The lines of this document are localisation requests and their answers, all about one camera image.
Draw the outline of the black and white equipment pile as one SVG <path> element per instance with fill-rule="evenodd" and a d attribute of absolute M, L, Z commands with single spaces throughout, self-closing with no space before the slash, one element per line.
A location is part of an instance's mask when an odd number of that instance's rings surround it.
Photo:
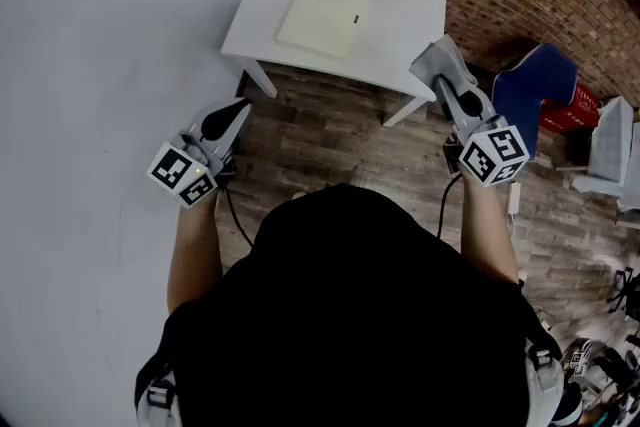
<path fill-rule="evenodd" d="M 640 427 L 640 338 L 621 351 L 601 341 L 576 339 L 562 359 L 571 395 L 557 427 Z"/>

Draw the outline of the grey fabric chair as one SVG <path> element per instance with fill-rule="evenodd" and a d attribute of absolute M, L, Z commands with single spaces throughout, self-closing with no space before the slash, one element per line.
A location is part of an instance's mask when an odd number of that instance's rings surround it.
<path fill-rule="evenodd" d="M 615 97 L 600 109 L 587 172 L 575 176 L 572 187 L 615 197 L 620 211 L 640 210 L 640 122 L 624 98 Z"/>

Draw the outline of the white table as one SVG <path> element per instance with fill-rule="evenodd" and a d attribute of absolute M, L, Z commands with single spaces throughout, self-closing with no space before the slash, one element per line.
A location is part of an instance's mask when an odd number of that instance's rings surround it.
<path fill-rule="evenodd" d="M 339 59 L 282 45 L 276 35 L 293 0 L 241 0 L 221 48 L 270 98 L 278 91 L 262 68 L 282 64 L 372 84 L 403 93 L 405 102 L 387 115 L 392 127 L 435 99 L 409 71 L 411 62 L 444 33 L 446 0 L 369 0 L 368 24 L 349 57 Z"/>

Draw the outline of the person's left forearm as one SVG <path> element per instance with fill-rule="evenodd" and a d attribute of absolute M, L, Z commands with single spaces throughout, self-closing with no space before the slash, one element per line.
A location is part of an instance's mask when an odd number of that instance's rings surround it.
<path fill-rule="evenodd" d="M 207 295 L 223 276 L 216 225 L 218 191 L 190 209 L 181 208 L 167 284 L 167 308 Z"/>

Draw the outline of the black office chair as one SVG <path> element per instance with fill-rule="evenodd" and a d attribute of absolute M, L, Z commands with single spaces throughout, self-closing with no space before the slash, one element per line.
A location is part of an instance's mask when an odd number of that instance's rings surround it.
<path fill-rule="evenodd" d="M 616 294 L 606 300 L 610 304 L 609 313 L 623 311 L 626 316 L 640 322 L 640 273 L 635 274 L 631 267 L 617 270 L 613 288 Z"/>

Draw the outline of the red crate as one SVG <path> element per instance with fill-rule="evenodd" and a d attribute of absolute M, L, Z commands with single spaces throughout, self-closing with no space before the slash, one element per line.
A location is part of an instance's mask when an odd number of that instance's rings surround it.
<path fill-rule="evenodd" d="M 569 104 L 545 100 L 541 106 L 540 126 L 554 133 L 593 129 L 599 123 L 600 101 L 591 91 L 577 83 Z"/>

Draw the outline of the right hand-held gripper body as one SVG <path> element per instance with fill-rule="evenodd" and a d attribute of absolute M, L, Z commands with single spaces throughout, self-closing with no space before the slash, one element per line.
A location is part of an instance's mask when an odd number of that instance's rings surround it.
<path fill-rule="evenodd" d="M 450 135 L 443 151 L 451 173 L 466 169 L 483 187 L 512 180 L 529 160 L 518 128 L 504 117 L 493 117 L 468 135 Z"/>

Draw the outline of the person's right forearm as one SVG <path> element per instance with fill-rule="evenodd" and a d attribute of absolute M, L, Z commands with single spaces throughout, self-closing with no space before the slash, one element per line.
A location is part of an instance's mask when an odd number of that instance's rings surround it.
<path fill-rule="evenodd" d="M 516 256 L 498 192 L 483 187 L 468 171 L 461 175 L 464 183 L 461 255 L 492 279 L 518 284 Z"/>

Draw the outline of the pale yellow board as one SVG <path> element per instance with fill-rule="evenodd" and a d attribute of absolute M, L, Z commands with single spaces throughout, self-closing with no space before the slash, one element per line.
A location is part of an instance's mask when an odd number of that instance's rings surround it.
<path fill-rule="evenodd" d="M 366 28 L 368 14 L 369 0 L 293 0 L 276 41 L 345 59 Z"/>

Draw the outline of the person's black shirt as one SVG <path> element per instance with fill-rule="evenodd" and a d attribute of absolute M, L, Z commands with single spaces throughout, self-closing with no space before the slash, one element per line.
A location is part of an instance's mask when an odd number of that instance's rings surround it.
<path fill-rule="evenodd" d="M 168 314 L 139 427 L 547 427 L 561 350 L 519 283 L 460 250 L 365 188 L 284 202 Z"/>

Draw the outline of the blue chair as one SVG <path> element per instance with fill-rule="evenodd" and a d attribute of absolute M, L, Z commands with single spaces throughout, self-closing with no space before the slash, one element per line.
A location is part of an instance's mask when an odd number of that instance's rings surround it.
<path fill-rule="evenodd" d="M 530 161 L 537 153 L 542 104 L 550 100 L 569 105 L 577 80 L 577 64 L 549 43 L 537 45 L 517 64 L 496 75 L 492 104 L 509 125 L 519 130 Z"/>

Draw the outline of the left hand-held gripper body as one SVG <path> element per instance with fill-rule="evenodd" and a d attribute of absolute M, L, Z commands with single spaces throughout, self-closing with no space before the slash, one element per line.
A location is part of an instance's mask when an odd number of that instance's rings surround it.
<path fill-rule="evenodd" d="M 180 132 L 162 144 L 147 176 L 182 207 L 192 208 L 226 188 L 235 173 L 234 150 L 235 138 L 210 141 Z"/>

